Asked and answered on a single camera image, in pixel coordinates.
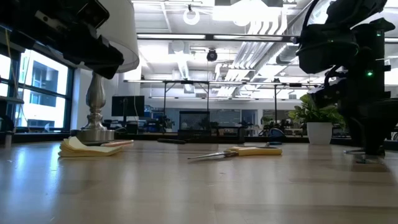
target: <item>scissor blade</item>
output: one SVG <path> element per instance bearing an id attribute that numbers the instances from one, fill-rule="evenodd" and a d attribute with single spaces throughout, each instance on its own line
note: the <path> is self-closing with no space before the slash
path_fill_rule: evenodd
<path id="1" fill-rule="evenodd" d="M 207 157 L 213 157 L 213 156 L 230 156 L 232 154 L 233 153 L 231 153 L 231 152 L 216 152 L 216 153 L 207 154 L 207 155 L 203 155 L 203 156 L 191 157 L 188 159 L 200 159 L 200 158 L 207 158 Z"/>

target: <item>wooden table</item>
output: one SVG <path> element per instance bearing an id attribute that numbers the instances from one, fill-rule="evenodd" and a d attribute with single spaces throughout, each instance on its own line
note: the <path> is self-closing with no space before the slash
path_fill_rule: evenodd
<path id="1" fill-rule="evenodd" d="M 0 223 L 398 220 L 394 153 L 365 165 L 344 155 L 347 147 L 284 144 L 283 156 L 188 161 L 232 145 L 136 141 L 115 156 L 64 159 L 58 145 L 0 149 Z"/>

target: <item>black camera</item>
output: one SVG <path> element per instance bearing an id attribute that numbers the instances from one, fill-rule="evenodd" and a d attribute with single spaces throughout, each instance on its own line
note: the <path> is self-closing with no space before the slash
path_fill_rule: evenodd
<path id="1" fill-rule="evenodd" d="M 207 61 L 215 62 L 217 60 L 217 53 L 215 49 L 210 49 L 207 53 Z"/>

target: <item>scissors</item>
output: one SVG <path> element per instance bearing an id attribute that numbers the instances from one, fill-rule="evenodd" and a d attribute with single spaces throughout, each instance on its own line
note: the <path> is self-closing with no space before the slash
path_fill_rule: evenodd
<path id="1" fill-rule="evenodd" d="M 260 155 L 274 155 L 274 156 L 279 156 L 282 155 L 282 150 L 277 148 L 277 147 L 270 147 L 270 146 L 264 146 L 264 147 L 232 147 L 229 148 L 223 152 L 216 152 L 212 154 L 207 154 L 204 156 L 196 156 L 196 157 L 191 157 L 188 159 L 201 159 L 201 158 L 207 158 L 207 157 L 213 157 L 213 156 L 225 156 L 225 157 L 231 157 L 231 156 L 260 156 Z"/>

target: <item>white plant pot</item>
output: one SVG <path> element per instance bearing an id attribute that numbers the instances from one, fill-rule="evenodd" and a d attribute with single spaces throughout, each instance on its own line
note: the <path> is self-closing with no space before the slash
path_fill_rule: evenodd
<path id="1" fill-rule="evenodd" d="M 310 144 L 329 145 L 333 125 L 331 123 L 309 122 L 307 123 L 308 138 Z"/>

